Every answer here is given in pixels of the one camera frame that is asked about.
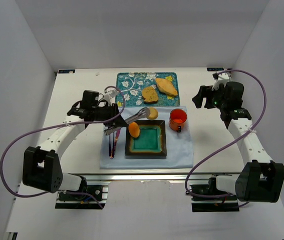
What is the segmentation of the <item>round orange bread roll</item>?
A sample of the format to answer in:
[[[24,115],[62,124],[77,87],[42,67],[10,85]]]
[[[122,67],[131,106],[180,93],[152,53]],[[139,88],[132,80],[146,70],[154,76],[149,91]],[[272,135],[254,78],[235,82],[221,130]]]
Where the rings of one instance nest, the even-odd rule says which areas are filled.
[[[140,128],[136,122],[132,122],[128,125],[128,131],[133,138],[137,138],[140,135]]]

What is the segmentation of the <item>metal tongs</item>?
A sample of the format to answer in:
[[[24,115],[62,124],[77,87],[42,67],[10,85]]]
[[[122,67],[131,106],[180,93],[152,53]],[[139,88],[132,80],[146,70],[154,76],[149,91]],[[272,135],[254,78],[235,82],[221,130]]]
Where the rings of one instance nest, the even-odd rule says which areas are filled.
[[[126,128],[130,123],[132,123],[136,120],[142,119],[142,118],[146,118],[149,115],[150,115],[150,109],[148,107],[143,107],[136,114],[125,119],[126,123],[123,126],[113,126],[111,128],[108,128],[108,129],[104,130],[104,134],[106,136],[109,136],[110,134],[112,134],[113,132],[116,132],[117,130],[119,130],[121,128]]]

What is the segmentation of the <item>small pale round bun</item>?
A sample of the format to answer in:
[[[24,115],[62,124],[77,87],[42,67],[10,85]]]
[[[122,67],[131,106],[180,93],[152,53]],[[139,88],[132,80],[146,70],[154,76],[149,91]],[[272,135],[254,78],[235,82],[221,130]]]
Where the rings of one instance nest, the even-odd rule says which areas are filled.
[[[147,117],[149,120],[155,120],[158,118],[158,111],[156,108],[154,107],[149,107],[148,108],[150,113],[149,113],[149,116]]]

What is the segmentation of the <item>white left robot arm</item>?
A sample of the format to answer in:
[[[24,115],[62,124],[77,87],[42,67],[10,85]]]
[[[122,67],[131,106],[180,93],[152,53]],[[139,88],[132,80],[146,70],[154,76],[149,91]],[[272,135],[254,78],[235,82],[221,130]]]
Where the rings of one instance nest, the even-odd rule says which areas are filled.
[[[84,177],[64,173],[61,157],[88,125],[102,123],[109,128],[127,125],[118,105],[111,103],[111,99],[120,93],[118,88],[109,86],[99,98],[99,92],[85,90],[82,99],[72,105],[54,133],[37,147],[30,146],[25,150],[23,184],[50,193],[83,190]]]

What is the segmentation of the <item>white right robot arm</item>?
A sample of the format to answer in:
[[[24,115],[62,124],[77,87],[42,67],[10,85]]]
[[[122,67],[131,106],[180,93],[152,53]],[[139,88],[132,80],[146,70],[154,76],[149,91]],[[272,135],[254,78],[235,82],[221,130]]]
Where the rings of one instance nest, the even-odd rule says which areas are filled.
[[[243,93],[243,84],[229,81],[217,87],[203,85],[192,99],[197,108],[219,109],[245,163],[240,174],[211,177],[203,193],[210,197],[231,194],[242,202],[275,203],[284,181],[284,165],[273,161],[253,131],[252,117],[242,107]]]

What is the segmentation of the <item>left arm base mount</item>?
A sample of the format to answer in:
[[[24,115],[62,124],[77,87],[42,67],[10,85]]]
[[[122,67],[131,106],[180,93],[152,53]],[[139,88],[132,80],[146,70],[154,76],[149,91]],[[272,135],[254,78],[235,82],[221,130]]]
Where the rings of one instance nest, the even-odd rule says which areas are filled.
[[[108,196],[108,184],[104,181],[81,176],[79,190],[60,191],[57,195],[55,209],[65,210],[102,210]]]

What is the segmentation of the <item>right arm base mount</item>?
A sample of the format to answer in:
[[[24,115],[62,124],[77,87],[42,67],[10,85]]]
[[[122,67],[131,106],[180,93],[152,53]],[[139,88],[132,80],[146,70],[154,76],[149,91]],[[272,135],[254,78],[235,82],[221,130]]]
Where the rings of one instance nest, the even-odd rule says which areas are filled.
[[[236,196],[228,195],[214,197],[215,195],[226,195],[224,191],[216,188],[216,177],[213,175],[207,179],[207,183],[192,181],[189,190],[197,195],[209,197],[191,196],[191,207],[193,213],[221,213],[221,212],[238,212],[239,204]]]

